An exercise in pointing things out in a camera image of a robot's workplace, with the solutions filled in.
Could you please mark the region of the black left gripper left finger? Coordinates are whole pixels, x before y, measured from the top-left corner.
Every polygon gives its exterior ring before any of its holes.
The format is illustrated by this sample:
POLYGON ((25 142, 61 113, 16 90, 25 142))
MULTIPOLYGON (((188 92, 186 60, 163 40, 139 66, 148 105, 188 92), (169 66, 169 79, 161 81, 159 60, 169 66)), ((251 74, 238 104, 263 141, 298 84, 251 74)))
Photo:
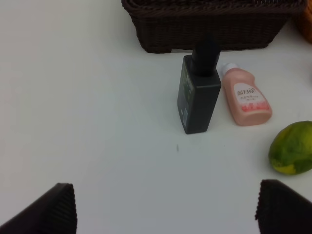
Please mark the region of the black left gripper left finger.
POLYGON ((71 183, 57 183, 0 226, 2 234, 75 234, 78 218, 71 183))

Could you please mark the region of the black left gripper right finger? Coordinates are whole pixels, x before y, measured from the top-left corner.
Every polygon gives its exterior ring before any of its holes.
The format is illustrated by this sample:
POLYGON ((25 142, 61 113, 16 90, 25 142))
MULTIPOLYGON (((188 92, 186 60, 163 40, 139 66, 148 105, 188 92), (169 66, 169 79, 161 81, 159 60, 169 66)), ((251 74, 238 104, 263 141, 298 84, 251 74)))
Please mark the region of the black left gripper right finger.
POLYGON ((260 183, 255 213, 261 234, 310 234, 312 202, 276 179, 260 183))

